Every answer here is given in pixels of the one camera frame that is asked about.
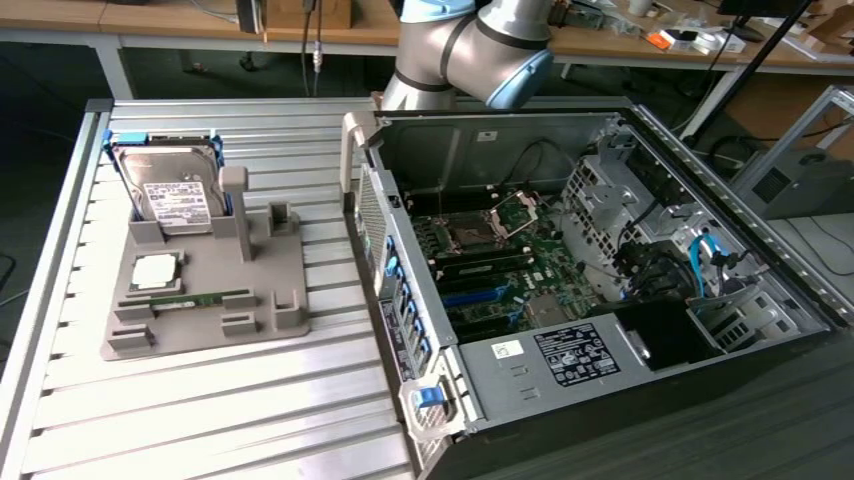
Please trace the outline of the blue expansion slot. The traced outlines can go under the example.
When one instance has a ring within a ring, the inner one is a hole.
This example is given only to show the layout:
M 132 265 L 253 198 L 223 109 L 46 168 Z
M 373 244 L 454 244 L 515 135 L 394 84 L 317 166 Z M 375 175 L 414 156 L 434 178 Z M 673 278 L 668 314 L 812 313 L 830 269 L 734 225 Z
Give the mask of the blue expansion slot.
M 499 301 L 503 298 L 507 290 L 509 286 L 502 285 L 498 287 L 473 290 L 469 292 L 442 294 L 441 299 L 446 308 L 463 307 Z

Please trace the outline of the green Dell motherboard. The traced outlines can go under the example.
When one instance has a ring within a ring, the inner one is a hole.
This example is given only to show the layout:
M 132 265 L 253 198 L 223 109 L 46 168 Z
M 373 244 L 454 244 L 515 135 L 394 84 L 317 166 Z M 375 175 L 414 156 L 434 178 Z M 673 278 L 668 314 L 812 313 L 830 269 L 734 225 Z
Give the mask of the green Dell motherboard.
M 529 320 L 526 310 L 527 302 L 535 296 L 554 294 L 559 303 L 576 315 L 576 320 L 584 318 L 590 309 L 602 302 L 602 297 L 585 277 L 578 261 L 563 242 L 563 233 L 547 217 L 547 209 L 539 195 L 533 191 L 522 191 L 537 200 L 539 220 L 510 239 L 501 238 L 493 230 L 495 244 L 486 247 L 458 250 L 446 230 L 447 218 L 459 212 L 479 212 L 489 221 L 489 210 L 514 192 L 503 196 L 490 192 L 483 200 L 467 197 L 455 201 L 451 204 L 454 209 L 443 211 L 443 221 L 438 218 L 438 210 L 411 216 L 433 278 L 435 261 L 442 259 L 510 255 L 531 255 L 535 259 L 535 263 L 527 269 L 515 272 L 450 282 L 434 279 L 439 297 L 442 294 L 509 286 L 503 298 L 497 302 L 455 308 L 443 306 L 462 344 L 538 329 Z

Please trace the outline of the silver chipset heatsink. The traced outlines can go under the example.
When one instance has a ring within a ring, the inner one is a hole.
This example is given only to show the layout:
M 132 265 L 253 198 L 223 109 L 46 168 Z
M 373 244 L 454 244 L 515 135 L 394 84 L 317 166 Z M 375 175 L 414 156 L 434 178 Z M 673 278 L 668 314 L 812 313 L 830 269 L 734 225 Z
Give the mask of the silver chipset heatsink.
M 565 307 L 554 294 L 535 296 L 527 302 L 527 317 L 537 328 L 559 325 L 576 320 L 576 315 Z

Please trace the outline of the perforated metal disk bay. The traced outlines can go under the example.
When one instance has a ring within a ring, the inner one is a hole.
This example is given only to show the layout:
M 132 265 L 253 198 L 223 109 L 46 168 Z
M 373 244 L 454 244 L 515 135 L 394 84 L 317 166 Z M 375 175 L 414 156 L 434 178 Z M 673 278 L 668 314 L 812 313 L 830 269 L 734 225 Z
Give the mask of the perforated metal disk bay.
M 674 247 L 668 226 L 681 186 L 640 132 L 621 122 L 589 145 L 563 190 L 565 242 L 574 256 L 610 264 L 629 243 Z

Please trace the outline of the grey power supply unit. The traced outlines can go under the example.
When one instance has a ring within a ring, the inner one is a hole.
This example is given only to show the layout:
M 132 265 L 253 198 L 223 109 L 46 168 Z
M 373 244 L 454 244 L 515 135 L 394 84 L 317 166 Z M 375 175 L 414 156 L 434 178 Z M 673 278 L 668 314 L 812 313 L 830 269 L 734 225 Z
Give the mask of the grey power supply unit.
M 555 411 L 654 378 L 613 314 L 469 343 L 461 355 L 493 424 Z

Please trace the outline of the blue case latch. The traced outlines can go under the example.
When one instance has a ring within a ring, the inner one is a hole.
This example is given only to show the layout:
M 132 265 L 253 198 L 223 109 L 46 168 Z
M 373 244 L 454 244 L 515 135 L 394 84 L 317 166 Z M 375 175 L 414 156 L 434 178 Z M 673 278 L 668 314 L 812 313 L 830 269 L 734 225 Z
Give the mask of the blue case latch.
M 446 393 L 443 388 L 437 386 L 418 387 L 410 393 L 410 401 L 417 409 L 443 407 L 446 404 Z

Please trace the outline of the green RAM stick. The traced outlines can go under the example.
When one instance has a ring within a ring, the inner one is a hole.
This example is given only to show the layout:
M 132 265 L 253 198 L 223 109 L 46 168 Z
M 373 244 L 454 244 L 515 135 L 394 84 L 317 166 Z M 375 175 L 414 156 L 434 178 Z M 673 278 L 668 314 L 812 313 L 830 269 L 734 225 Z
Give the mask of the green RAM stick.
M 225 304 L 225 298 L 237 295 L 250 294 L 249 289 L 210 292 L 201 294 L 185 294 L 163 297 L 146 297 L 135 298 L 131 300 L 122 300 L 118 302 L 119 307 L 136 307 L 146 306 L 154 311 L 175 310 L 189 308 L 207 308 L 217 307 Z

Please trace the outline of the grey plastic parts rack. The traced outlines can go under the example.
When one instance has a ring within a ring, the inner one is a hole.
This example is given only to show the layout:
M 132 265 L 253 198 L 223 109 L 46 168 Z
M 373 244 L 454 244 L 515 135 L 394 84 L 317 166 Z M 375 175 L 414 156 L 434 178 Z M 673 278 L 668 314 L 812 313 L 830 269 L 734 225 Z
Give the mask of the grey plastic parts rack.
M 233 212 L 205 234 L 166 235 L 153 221 L 132 221 L 122 255 L 100 347 L 104 360 L 170 355 L 303 336 L 310 331 L 309 296 L 299 216 L 286 202 L 247 210 L 249 172 L 226 167 L 219 184 Z M 135 258 L 181 255 L 174 287 L 130 290 Z M 118 302 L 249 289 L 217 307 L 154 311 Z

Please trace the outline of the silver CPU chip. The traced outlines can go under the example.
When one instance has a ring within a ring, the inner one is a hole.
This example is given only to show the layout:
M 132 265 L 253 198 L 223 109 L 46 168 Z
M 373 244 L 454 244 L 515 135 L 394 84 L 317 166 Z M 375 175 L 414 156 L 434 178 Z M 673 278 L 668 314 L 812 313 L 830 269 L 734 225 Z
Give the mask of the silver CPU chip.
M 177 252 L 151 253 L 135 258 L 130 290 L 157 290 L 174 287 L 179 278 L 181 255 Z

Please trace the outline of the slotted metal disk bay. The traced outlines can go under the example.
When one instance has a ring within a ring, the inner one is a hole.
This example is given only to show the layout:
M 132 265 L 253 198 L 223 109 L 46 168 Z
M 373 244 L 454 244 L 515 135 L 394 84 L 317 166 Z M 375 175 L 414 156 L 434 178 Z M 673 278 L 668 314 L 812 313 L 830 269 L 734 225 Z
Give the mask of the slotted metal disk bay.
M 689 309 L 709 337 L 729 353 L 828 330 L 798 304 L 792 307 L 760 286 L 716 298 L 693 299 Z

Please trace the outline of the brown cardboard box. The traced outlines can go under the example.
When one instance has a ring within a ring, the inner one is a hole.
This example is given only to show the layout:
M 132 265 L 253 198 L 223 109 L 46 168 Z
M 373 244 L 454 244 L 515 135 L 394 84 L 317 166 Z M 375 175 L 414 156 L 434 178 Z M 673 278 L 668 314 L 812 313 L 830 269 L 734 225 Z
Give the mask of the brown cardboard box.
M 306 24 L 350 29 L 353 26 L 353 0 L 265 0 L 266 26 L 297 29 Z

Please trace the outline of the orange and black box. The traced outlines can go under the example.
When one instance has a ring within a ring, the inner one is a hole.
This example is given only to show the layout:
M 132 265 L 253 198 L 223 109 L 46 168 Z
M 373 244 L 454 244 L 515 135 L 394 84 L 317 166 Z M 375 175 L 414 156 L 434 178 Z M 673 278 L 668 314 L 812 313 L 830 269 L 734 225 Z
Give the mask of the orange and black box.
M 690 51 L 698 37 L 696 30 L 662 29 L 646 36 L 646 40 L 657 48 L 666 51 Z

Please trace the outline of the black stand pole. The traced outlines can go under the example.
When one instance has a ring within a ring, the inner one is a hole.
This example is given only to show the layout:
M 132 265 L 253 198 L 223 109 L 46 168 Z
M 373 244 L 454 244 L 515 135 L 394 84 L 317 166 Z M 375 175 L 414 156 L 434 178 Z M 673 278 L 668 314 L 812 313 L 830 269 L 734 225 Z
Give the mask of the black stand pole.
M 681 140 L 688 146 L 697 145 L 708 130 L 725 112 L 725 109 L 736 98 L 737 94 L 746 86 L 748 81 L 758 72 L 773 50 L 777 48 L 792 27 L 800 22 L 809 7 L 817 0 L 753 0 L 750 6 L 754 8 L 753 17 L 768 17 L 781 19 L 781 24 L 768 38 L 765 38 L 760 50 L 750 62 L 738 70 L 733 71 L 734 78 L 729 85 L 720 80 L 710 91 L 709 98 L 701 102 L 698 112 L 693 115 L 681 133 Z

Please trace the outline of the black monitor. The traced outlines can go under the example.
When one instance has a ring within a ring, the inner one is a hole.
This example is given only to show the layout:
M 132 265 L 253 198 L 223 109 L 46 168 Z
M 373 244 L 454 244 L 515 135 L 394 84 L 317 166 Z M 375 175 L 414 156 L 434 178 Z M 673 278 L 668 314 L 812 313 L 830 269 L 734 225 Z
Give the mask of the black monitor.
M 724 31 L 737 36 L 749 43 L 760 43 L 765 40 L 764 34 L 749 26 L 749 21 L 754 14 L 754 8 L 750 6 L 753 0 L 720 0 L 716 13 L 730 18 L 722 24 Z

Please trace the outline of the aluminium profile frame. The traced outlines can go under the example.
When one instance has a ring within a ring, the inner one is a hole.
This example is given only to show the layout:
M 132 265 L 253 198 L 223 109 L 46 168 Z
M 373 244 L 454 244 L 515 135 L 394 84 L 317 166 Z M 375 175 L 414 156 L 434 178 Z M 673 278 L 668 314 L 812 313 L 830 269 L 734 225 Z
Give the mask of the aluminium profile frame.
M 793 124 L 788 147 L 854 155 L 854 86 L 832 85 L 822 92 Z

